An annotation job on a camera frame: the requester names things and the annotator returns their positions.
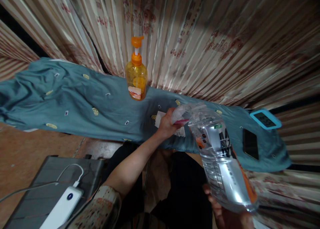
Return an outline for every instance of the orange pump bottle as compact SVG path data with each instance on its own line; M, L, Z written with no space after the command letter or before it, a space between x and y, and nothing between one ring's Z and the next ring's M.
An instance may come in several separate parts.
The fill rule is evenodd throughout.
M145 98L148 80L147 68L142 64L142 57L138 52L143 38L143 36L131 38L131 44L135 50L125 69L129 94L132 99L137 101L142 101Z

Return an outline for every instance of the smartphone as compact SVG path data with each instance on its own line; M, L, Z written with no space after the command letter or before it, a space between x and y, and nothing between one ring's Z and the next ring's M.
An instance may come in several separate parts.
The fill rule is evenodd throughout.
M259 160L257 135L243 129L243 152L255 160Z

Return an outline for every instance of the blue bedsheet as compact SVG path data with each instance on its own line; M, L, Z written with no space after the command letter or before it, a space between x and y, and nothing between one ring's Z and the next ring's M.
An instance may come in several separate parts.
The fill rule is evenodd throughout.
M152 115L170 107L200 100L148 87L146 98L130 98L126 80L102 75L72 63L41 58L32 62L16 79L0 83L0 121L20 130L39 128L70 134L143 143L157 128ZM286 146L276 130L264 130L241 107L206 102L220 110L230 141L244 169L272 172L291 164ZM242 151L242 128L257 135L257 161ZM186 137L172 136L160 148L198 153L185 125Z

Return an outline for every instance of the sleeve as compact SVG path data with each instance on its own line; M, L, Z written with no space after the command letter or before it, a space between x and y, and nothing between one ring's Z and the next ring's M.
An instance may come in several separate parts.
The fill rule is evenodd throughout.
M112 187L101 186L94 198L67 228L114 228L120 209L121 197L119 193Z

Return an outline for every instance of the display screen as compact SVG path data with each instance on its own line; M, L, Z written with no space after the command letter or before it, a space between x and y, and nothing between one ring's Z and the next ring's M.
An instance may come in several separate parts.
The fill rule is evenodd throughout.
M257 136L246 129L243 130L243 152L259 160Z
M259 112L257 114L253 114L260 122L262 122L266 127L272 127L276 124L273 123L264 113Z

